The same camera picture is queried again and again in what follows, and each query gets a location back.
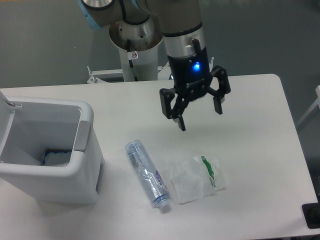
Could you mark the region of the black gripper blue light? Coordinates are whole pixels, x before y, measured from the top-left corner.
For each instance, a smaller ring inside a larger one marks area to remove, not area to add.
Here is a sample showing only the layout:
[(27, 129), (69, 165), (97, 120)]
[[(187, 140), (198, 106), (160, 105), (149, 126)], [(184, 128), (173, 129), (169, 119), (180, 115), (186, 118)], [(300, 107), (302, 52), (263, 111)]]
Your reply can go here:
[[(159, 90), (162, 113), (177, 123), (182, 131), (186, 130), (183, 112), (189, 102), (204, 97), (208, 92), (213, 96), (215, 112), (222, 115), (225, 95), (231, 92), (227, 70), (217, 65), (210, 72), (207, 49), (201, 48), (200, 41), (192, 38), (187, 47), (191, 54), (168, 57), (174, 87)], [(212, 77), (217, 78), (218, 89), (209, 87)]]

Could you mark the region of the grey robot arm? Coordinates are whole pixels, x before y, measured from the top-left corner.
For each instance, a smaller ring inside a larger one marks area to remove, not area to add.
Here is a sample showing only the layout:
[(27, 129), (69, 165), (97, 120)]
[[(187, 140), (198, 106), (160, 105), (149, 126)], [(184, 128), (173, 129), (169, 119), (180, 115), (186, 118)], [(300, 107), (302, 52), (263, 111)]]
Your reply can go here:
[(158, 46), (164, 44), (174, 85), (159, 91), (163, 114), (185, 130), (183, 112), (210, 94), (215, 111), (231, 91), (227, 71), (210, 67), (196, 0), (80, 0), (93, 29), (109, 27), (126, 82), (157, 78)]

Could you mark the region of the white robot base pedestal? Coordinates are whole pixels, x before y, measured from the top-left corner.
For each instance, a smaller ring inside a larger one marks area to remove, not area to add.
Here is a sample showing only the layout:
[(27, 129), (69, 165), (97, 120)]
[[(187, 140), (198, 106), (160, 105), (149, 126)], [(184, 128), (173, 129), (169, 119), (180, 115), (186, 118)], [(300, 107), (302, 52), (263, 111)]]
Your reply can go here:
[(125, 82), (158, 79), (158, 48), (163, 37), (154, 17), (140, 24), (117, 21), (110, 25), (109, 36), (118, 49)]

